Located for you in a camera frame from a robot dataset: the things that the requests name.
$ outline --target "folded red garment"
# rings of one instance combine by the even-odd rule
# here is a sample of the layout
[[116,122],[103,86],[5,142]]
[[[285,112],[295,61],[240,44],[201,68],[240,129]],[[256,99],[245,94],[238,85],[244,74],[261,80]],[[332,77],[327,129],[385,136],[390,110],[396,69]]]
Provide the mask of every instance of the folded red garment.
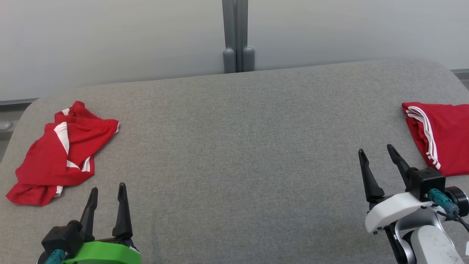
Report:
[[76,101],[45,125],[16,169],[18,183],[6,197],[13,203],[44,206],[94,175],[93,155],[119,130],[119,121],[101,119]]
[[402,104],[407,126],[429,167],[444,176],[469,174],[469,104]]

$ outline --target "floor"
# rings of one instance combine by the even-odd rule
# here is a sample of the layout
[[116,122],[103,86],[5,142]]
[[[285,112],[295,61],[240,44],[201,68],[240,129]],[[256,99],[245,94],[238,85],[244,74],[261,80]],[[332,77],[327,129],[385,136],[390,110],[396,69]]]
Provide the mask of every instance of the floor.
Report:
[[[461,82],[469,90],[469,78],[462,79]],[[13,109],[12,111],[5,111],[5,110],[0,109],[0,121],[4,121],[4,120],[10,120],[13,122],[18,121],[20,120],[20,117],[23,114],[24,109],[22,109],[21,107],[19,109]],[[8,146],[8,142],[9,142],[9,138],[11,137],[11,134],[12,134],[12,131],[0,132],[0,162],[3,159],[3,155],[5,154],[5,151],[7,150],[7,146]]]

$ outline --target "white wall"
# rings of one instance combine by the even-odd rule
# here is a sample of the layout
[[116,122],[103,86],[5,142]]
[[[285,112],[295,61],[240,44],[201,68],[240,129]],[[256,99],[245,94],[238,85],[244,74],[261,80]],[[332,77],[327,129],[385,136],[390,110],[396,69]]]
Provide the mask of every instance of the white wall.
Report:
[[223,73],[220,0],[3,0],[0,36],[0,101]]
[[467,0],[250,0],[255,69],[390,57],[469,68]]

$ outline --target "teal cable connector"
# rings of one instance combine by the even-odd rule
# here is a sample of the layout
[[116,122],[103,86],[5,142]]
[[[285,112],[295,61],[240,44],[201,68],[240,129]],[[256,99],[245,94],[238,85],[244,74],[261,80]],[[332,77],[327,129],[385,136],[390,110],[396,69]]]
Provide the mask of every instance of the teal cable connector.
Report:
[[54,250],[54,252],[52,252],[52,254],[47,259],[45,264],[62,264],[62,261],[64,260],[65,260],[65,253],[60,249],[56,249]]
[[459,214],[459,207],[438,189],[430,190],[428,192],[428,199],[436,205],[441,206],[451,219],[454,219],[456,215]]

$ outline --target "gray fabric surface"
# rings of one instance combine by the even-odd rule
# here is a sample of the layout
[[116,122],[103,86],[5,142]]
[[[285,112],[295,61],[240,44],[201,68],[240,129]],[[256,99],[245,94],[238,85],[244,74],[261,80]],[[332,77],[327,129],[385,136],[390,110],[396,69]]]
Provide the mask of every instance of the gray fabric surface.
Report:
[[[96,155],[96,175],[49,205],[0,199],[2,263],[35,263],[42,238],[79,219],[94,186],[94,234],[110,237],[123,181],[143,263],[393,264],[386,235],[364,226],[357,151],[386,194],[403,192],[386,144],[412,166],[425,163],[401,103],[468,103],[469,93],[443,66],[420,60],[76,89],[25,111],[1,164],[2,194],[44,125],[75,100],[118,119],[120,131]],[[453,185],[469,191],[469,178],[448,178]],[[464,255],[469,234],[444,226]]]

